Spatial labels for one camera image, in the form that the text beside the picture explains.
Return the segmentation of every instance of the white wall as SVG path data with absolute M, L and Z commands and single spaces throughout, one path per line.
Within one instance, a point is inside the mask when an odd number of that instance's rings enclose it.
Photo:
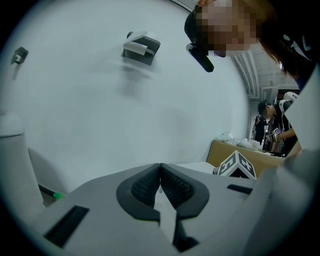
M 26 18 L 1 57 L 0 108 L 21 117 L 39 183 L 69 192 L 147 163 L 205 161 L 219 134 L 247 136 L 241 77 L 230 58 L 210 57 L 206 73 L 186 52 L 187 15 L 169 0 L 58 0 Z M 121 57 L 127 33 L 145 29 L 161 42 L 152 66 Z

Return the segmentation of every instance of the wall-mounted device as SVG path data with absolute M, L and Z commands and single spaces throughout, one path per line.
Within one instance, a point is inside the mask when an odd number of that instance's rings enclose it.
M 151 66 L 160 47 L 160 42 L 154 39 L 155 36 L 146 30 L 129 32 L 121 56 Z
M 190 53 L 197 62 L 204 68 L 207 72 L 214 71 L 214 65 L 211 63 L 209 58 L 207 57 L 208 54 L 205 54 L 198 46 L 194 43 L 188 43 L 186 45 L 186 51 Z
M 17 64 L 23 63 L 28 53 L 29 52 L 23 47 L 19 47 L 18 49 L 16 49 L 11 59 L 11 65 L 14 63 L 17 63 Z

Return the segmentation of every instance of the black slot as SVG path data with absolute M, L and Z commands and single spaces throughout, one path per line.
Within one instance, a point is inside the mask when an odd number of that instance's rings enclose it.
M 88 211 L 88 208 L 74 206 L 44 237 L 62 248 Z
M 52 197 L 52 198 L 55 198 L 53 191 L 51 191 L 51 190 L 49 190 L 49 189 L 47 189 L 47 188 L 45 188 L 45 187 L 43 187 L 43 186 L 41 186 L 41 185 L 38 185 L 38 186 L 39 186 L 39 189 L 40 189 L 40 191 L 41 191 L 42 193 L 44 193 L 44 194 L 46 194 L 46 195 L 48 195 L 48 196 L 50 196 L 50 197 Z
M 252 188 L 234 185 L 234 184 L 227 186 L 227 189 L 234 190 L 234 191 L 241 192 L 241 193 L 245 193 L 248 195 L 250 195 L 250 193 L 252 192 Z

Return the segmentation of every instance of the ceiling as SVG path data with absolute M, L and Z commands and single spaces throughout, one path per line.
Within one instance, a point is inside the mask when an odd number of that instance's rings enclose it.
M 172 0 L 185 9 L 192 11 L 198 0 Z M 284 75 L 279 63 L 275 63 L 262 49 L 260 44 L 252 45 L 249 51 L 232 57 L 242 75 L 249 102 L 252 105 L 262 100 L 274 102 L 280 89 L 299 89 L 296 82 Z

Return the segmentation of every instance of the cardboard box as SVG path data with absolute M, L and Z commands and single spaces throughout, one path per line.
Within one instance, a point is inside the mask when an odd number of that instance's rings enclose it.
M 235 150 L 239 151 L 254 166 L 257 178 L 264 169 L 278 167 L 284 163 L 284 159 L 280 157 L 230 145 L 218 140 L 212 142 L 206 162 L 219 167 Z

